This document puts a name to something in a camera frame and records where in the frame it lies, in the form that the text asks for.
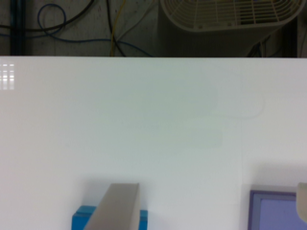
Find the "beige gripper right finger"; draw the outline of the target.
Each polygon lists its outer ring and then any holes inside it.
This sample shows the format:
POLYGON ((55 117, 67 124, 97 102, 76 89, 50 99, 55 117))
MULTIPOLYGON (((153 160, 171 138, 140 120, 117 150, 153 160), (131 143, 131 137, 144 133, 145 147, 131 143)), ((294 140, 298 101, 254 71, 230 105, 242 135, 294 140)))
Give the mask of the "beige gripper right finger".
POLYGON ((296 188, 296 211, 298 216, 307 222, 307 183, 300 182, 296 188))

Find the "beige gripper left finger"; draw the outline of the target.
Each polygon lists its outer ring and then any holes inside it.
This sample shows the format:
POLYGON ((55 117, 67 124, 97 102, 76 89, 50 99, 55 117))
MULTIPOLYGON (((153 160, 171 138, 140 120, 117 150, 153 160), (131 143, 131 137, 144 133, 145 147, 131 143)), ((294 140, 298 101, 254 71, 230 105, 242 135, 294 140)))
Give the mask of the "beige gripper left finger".
POLYGON ((84 230, 138 230, 140 221, 139 184, 109 186, 84 230))

